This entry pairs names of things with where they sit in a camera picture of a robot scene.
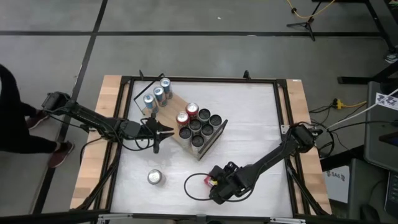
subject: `concrete floor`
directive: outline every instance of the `concrete floor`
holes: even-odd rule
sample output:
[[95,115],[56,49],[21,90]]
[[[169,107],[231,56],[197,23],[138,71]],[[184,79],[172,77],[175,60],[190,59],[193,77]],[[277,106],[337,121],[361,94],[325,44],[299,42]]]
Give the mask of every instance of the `concrete floor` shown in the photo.
[[[93,30],[101,0],[0,0],[0,30]],[[316,3],[293,1],[308,15]],[[381,19],[390,22],[382,9]],[[113,0],[106,6],[102,31],[267,31],[295,32],[285,25],[300,22],[285,1]],[[376,32],[363,4],[336,3],[315,18],[317,32]],[[72,92],[89,41],[88,36],[0,36],[0,63],[16,76],[22,100],[37,108],[47,92]],[[386,45],[379,38],[329,37],[97,37],[78,102],[94,109],[104,75],[241,77],[303,80],[309,109],[334,98],[346,104],[366,99],[366,86],[339,85],[338,76],[370,77],[387,66]],[[351,110],[332,111],[326,124]],[[313,118],[322,120],[326,114]],[[55,139],[60,124],[49,120],[32,134]],[[342,129],[347,147],[362,144],[364,127]],[[67,140],[79,149],[87,134],[69,128]],[[320,144],[327,139],[320,139]],[[336,152],[342,151],[336,145]],[[0,216],[30,213],[45,174],[46,155],[0,152]],[[74,151],[57,168],[43,212],[67,211],[79,169]]]

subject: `red shoe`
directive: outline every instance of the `red shoe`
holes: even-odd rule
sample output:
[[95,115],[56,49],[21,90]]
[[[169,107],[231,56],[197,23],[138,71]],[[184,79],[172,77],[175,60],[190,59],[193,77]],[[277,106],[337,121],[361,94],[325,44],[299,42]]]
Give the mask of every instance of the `red shoe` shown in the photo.
[[42,121],[48,118],[49,116],[44,111],[40,110],[36,116],[34,116],[33,118],[28,118],[28,120],[26,120],[27,128],[29,130],[32,130],[36,128],[37,125],[39,125]]
[[56,168],[61,165],[74,147],[75,145],[71,142],[61,143],[60,149],[55,151],[49,160],[49,168]]

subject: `silver can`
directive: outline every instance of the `silver can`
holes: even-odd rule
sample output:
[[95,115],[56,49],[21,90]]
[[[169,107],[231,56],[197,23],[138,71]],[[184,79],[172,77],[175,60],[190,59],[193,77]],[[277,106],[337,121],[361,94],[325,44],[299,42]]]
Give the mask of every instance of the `silver can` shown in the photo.
[[189,116],[185,111],[179,112],[176,115],[175,120],[177,121],[179,128],[187,127],[189,125]]
[[160,86],[154,88],[154,95],[156,97],[157,103],[159,106],[166,106],[167,99],[166,95],[164,94],[164,89]]
[[144,95],[144,103],[148,110],[151,110],[153,113],[157,113],[159,108],[157,107],[155,97],[152,94]]
[[184,149],[191,149],[192,132],[189,128],[180,129],[181,146]]
[[165,177],[161,171],[154,169],[149,171],[147,180],[152,185],[162,185],[165,182]]
[[210,117],[209,123],[212,125],[214,131],[217,131],[217,129],[221,126],[222,119],[219,115],[214,114],[213,116]]
[[209,141],[211,136],[213,135],[214,129],[212,125],[205,124],[201,127],[200,134],[205,139],[205,141]]
[[209,123],[210,116],[211,116],[210,110],[203,108],[198,113],[198,120],[202,124],[207,124],[207,123]]
[[163,87],[167,99],[173,98],[172,82],[170,82],[168,78],[162,78],[160,80],[160,86]]
[[200,152],[200,149],[205,144],[205,140],[202,136],[194,136],[194,137],[192,137],[191,143],[192,143],[192,152],[195,155],[198,155]]
[[193,119],[189,122],[189,129],[191,129],[192,134],[200,134],[201,122],[198,119]]
[[199,106],[196,103],[189,103],[187,107],[185,107],[185,111],[189,115],[190,119],[196,119],[199,112]]

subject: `white table surface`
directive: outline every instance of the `white table surface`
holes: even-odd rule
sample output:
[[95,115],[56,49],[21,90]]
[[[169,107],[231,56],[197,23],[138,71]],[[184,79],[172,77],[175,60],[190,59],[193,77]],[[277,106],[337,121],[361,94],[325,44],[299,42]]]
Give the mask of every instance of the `white table surface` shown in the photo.
[[[135,81],[132,99],[149,83]],[[158,83],[147,92],[152,92],[156,85]],[[185,152],[172,138],[161,142],[158,154],[152,149],[132,152],[123,148],[111,212],[292,217],[284,161],[263,173],[253,194],[243,202],[218,205],[211,200],[195,201],[183,190],[190,174],[209,172],[215,165],[222,168],[229,161],[245,166],[279,145],[274,87],[257,83],[173,82],[172,89],[185,101],[195,102],[200,108],[219,114],[223,120],[228,119],[224,133],[201,161]],[[141,98],[137,102],[141,108],[145,107]],[[137,105],[131,102],[128,119],[139,122],[142,117]],[[137,148],[134,141],[124,143]],[[148,183],[147,175],[152,169],[166,176],[164,185]],[[204,178],[196,176],[189,180],[187,190],[192,196],[208,198],[210,188],[204,184]]]

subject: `yellow cable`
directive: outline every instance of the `yellow cable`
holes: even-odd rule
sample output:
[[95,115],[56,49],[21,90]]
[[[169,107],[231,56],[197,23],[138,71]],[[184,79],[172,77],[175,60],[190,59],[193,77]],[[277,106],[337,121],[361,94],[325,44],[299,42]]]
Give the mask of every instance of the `yellow cable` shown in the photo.
[[341,107],[353,108],[353,107],[357,107],[357,106],[362,106],[364,103],[366,103],[366,101],[357,103],[357,104],[355,104],[355,105],[342,105]]
[[[290,5],[290,8],[294,8],[292,3],[290,2],[290,0],[286,0],[288,2],[288,4]],[[301,18],[301,19],[308,19],[310,17],[314,17],[316,15],[318,15],[319,13],[323,12],[325,9],[327,9],[331,4],[333,4],[336,0],[332,0],[327,6],[325,6],[323,9],[319,10],[317,13],[315,13],[314,15],[311,16],[300,16],[296,11],[294,11],[294,14],[296,14],[297,17]]]

